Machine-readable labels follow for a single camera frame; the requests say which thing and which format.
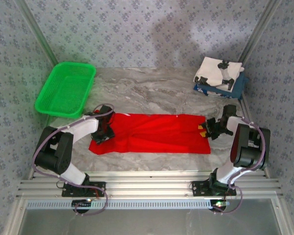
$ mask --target patterned wallpaper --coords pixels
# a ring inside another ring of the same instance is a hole
[[[294,220],[294,0],[284,0],[245,66],[248,104],[271,130],[270,172]]]
[[[267,0],[26,0],[59,61],[199,67],[236,61]]]
[[[51,71],[12,0],[0,0],[0,234],[45,122],[33,104]]]

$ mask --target white folded shirt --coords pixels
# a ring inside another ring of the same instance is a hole
[[[244,71],[244,68],[242,63],[225,62],[224,64],[227,68],[220,69],[218,65],[222,62],[224,61],[205,57],[194,77],[194,82],[198,82],[203,77],[206,78],[204,79],[205,83],[209,86],[231,92],[236,79],[239,77],[240,72]],[[231,86],[229,86],[230,79],[233,79]]]

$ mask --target gray marble surface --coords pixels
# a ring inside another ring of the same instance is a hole
[[[101,103],[112,103],[117,113],[194,114],[220,117],[223,106],[238,100],[205,96],[193,90],[197,68],[98,69],[85,112]],[[72,119],[51,118],[58,127]],[[229,157],[233,137],[221,135],[210,142],[211,154],[109,153],[97,156],[88,150],[90,136],[73,146],[72,163],[83,171],[202,170],[220,167]]]

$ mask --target green basket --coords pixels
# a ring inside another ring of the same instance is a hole
[[[62,62],[49,75],[35,102],[39,113],[79,118],[94,83],[96,68],[89,64]]]

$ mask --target folded clothes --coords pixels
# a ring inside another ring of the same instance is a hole
[[[194,82],[231,92],[236,79],[243,71],[242,63],[205,57],[194,77]]]
[[[205,95],[218,95],[224,96],[227,98],[237,98],[242,99],[242,92],[244,90],[245,83],[248,82],[249,79],[245,77],[244,73],[240,73],[240,76],[236,79],[236,82],[233,86],[232,92],[223,91],[216,87],[205,86],[197,83],[194,86],[194,90],[204,93]]]
[[[91,141],[89,150],[98,155],[110,152],[210,154],[208,139],[198,124],[204,116],[165,114],[114,114],[110,127],[115,137],[101,144]]]

